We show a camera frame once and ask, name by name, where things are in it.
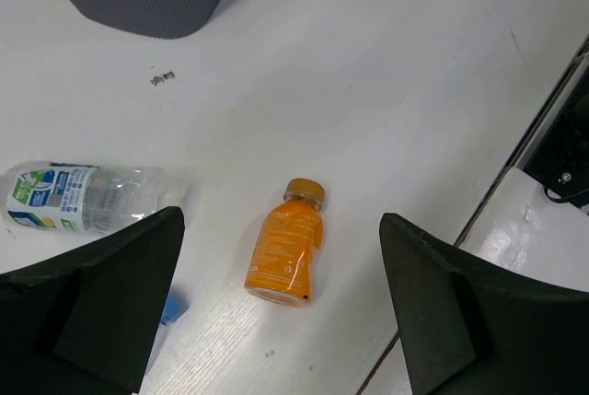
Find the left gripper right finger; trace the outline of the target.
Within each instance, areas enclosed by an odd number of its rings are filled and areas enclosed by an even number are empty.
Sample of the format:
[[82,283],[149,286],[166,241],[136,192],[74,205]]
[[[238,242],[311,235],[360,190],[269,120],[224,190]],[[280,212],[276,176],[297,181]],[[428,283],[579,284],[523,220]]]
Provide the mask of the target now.
[[379,237],[416,394],[584,394],[588,295],[503,269],[393,213]]

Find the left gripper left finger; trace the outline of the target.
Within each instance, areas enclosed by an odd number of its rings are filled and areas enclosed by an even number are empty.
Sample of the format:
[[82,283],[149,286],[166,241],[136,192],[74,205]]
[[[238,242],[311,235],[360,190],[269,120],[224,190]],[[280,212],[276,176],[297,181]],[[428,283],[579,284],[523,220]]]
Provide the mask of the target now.
[[1,276],[4,394],[136,394],[185,232],[167,207]]

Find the crushed blue cap bottle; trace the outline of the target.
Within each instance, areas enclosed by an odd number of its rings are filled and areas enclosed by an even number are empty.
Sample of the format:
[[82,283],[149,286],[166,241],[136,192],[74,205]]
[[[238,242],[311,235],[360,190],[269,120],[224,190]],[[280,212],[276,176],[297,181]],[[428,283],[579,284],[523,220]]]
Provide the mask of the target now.
[[167,296],[160,321],[158,323],[156,337],[152,346],[151,354],[147,363],[146,373],[148,373],[157,360],[168,332],[171,326],[183,315],[186,311],[187,304],[180,296],[169,294]]

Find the green white label bottle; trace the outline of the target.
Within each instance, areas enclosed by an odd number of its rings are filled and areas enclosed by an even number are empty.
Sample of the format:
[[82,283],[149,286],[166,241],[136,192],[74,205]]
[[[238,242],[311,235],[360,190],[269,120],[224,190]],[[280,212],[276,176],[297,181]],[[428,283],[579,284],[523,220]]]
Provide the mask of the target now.
[[1,216],[23,227],[108,234],[181,206],[187,190],[161,168],[28,161],[1,174]]

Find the orange juice bottle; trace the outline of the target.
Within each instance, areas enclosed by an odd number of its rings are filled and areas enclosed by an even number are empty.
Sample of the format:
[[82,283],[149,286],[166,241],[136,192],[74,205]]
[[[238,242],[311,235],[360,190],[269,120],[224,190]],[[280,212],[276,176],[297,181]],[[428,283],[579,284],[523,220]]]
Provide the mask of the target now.
[[324,236],[325,199],[319,183],[304,178],[289,181],[283,202],[261,225],[244,282],[249,293],[293,308],[311,303],[314,259]]

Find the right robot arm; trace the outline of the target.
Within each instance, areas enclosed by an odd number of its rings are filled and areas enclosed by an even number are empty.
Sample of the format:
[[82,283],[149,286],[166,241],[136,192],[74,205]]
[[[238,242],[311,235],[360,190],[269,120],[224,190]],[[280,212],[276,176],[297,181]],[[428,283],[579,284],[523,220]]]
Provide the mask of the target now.
[[588,96],[578,99],[564,115],[566,132],[560,134],[560,163],[544,182],[546,198],[571,204],[588,213]]

